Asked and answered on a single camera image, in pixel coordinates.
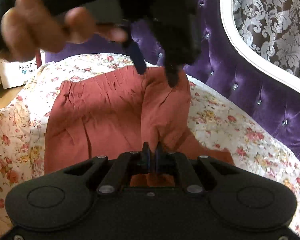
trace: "patterned curtain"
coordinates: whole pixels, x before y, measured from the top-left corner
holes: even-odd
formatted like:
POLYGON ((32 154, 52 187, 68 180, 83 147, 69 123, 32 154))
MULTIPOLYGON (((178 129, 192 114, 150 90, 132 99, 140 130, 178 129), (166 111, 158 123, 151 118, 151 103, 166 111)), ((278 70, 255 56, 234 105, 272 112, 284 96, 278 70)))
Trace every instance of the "patterned curtain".
POLYGON ((234 20, 251 49, 300 78, 300 0, 234 0, 234 20))

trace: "tufted headboard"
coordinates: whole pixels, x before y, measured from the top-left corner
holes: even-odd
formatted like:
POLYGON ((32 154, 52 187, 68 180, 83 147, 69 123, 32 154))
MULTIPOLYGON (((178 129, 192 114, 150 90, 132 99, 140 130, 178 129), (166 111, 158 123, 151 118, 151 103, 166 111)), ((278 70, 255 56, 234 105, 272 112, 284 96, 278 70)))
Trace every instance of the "tufted headboard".
MULTIPOLYGON (((300 79, 248 48, 235 28, 232 0, 197 1, 202 54, 185 66, 186 72, 237 104, 300 160, 300 79)), ((164 51, 144 22, 133 25, 132 36, 146 61, 162 65, 164 51)), ((123 54, 119 44, 94 36, 84 44, 68 44, 60 53, 46 53, 46 62, 102 52, 123 54)))

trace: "folded garment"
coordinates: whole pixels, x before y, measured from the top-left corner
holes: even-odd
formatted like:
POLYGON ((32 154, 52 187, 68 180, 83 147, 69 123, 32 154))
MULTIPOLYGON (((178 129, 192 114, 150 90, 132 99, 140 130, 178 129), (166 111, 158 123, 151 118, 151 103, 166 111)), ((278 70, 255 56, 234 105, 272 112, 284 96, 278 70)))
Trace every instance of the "folded garment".
MULTIPOLYGON (((152 152, 159 142, 165 150, 190 159, 209 155, 233 164, 228 152, 203 147, 187 127, 190 87, 186 74, 170 88, 164 68, 148 68, 143 76, 134 66, 81 81, 64 81, 51 109, 45 135, 45 173, 98 155, 116 159, 121 153, 152 152)), ((138 175, 131 185, 166 186, 169 176, 138 175)))

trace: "floral bedsheet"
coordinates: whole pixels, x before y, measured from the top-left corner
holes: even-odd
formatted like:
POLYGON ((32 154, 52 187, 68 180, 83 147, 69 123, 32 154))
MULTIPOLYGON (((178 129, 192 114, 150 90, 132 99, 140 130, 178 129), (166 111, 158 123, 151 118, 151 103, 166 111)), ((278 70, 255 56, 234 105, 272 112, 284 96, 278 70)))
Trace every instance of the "floral bedsheet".
MULTIPOLYGON (((9 106, 0 109, 0 235, 11 227, 4 205, 9 190, 44 174, 46 125, 61 82, 81 81, 126 65, 132 65, 131 59, 119 54, 80 55, 46 64, 9 106)), ((290 228, 300 235, 299 160, 232 102, 188 78, 191 131, 203 145, 231 152, 236 166, 290 188, 298 200, 290 228)))

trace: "purple velvet upholstery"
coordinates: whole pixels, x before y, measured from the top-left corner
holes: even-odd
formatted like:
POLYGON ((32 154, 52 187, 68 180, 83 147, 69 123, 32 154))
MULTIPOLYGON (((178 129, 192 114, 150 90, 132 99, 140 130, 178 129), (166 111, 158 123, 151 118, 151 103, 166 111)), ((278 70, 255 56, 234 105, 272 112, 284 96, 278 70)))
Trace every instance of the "purple velvet upholstery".
MULTIPOLYGON (((258 71, 234 50, 223 29, 219 0, 198 0, 198 8, 202 54, 194 65, 185 67, 186 72, 237 104, 300 160, 300 94, 258 71)), ((162 65, 164 51, 144 22, 134 24, 132 36, 146 61, 162 65)), ((120 45, 95 36, 85 44, 69 44, 58 54, 47 53, 46 62, 101 52, 123 54, 120 45)))

